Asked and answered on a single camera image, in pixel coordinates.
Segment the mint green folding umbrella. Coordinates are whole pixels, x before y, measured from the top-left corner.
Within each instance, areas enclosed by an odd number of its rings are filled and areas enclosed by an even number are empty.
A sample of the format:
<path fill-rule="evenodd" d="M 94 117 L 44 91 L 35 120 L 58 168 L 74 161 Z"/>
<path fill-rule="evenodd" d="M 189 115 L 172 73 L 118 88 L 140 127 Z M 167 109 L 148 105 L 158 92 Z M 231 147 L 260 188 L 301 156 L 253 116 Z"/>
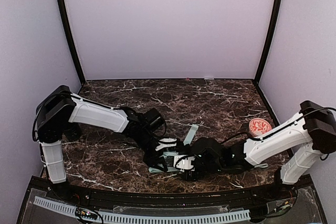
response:
<path fill-rule="evenodd" d="M 229 148 L 224 147 L 221 143 L 217 142 L 214 138 L 201 137 L 198 140 L 193 140 L 199 126 L 193 124 L 187 133 L 184 141 L 180 141 L 176 150 L 168 148 L 163 153 L 164 158 L 167 156 L 175 155 L 194 155 L 203 154 L 206 151 L 211 153 L 215 159 L 219 159 L 219 162 L 223 166 L 224 173 L 240 174 L 246 170 L 255 168 L 266 169 L 269 167 L 267 163 L 260 163 L 252 165 L 245 160 L 246 155 L 243 153 L 244 143 L 237 143 Z M 154 168 L 149 168 L 150 173 L 163 173 Z"/>

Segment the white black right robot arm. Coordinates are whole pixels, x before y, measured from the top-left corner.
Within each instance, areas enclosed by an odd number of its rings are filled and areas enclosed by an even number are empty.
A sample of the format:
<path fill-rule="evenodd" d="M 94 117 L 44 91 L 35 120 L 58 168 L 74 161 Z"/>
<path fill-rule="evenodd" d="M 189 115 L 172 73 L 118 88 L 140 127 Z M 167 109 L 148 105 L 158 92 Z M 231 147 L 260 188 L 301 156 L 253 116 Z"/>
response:
<path fill-rule="evenodd" d="M 174 167 L 195 180 L 202 173 L 240 174 L 294 146 L 299 149 L 278 171 L 280 183 L 293 185 L 322 156 L 335 152 L 335 108 L 304 101 L 285 123 L 257 137 L 224 147 L 213 138 L 199 138 Z"/>

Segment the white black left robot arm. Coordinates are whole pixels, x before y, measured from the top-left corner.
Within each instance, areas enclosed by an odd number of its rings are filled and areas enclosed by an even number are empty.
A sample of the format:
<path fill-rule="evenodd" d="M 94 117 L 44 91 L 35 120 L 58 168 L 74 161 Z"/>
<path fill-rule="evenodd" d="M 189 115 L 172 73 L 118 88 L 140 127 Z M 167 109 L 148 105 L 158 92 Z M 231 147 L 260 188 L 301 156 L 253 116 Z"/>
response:
<path fill-rule="evenodd" d="M 164 151 L 178 146 L 178 139 L 156 134 L 156 130 L 166 126 L 157 109 L 140 113 L 127 106 L 114 108 L 82 98 L 72 93 L 68 86 L 61 85 L 38 105 L 32 128 L 32 139 L 41 146 L 54 185 L 67 181 L 62 139 L 76 141 L 82 135 L 82 124 L 133 139 L 144 152 L 143 161 L 147 166 L 162 172 L 168 171 Z"/>

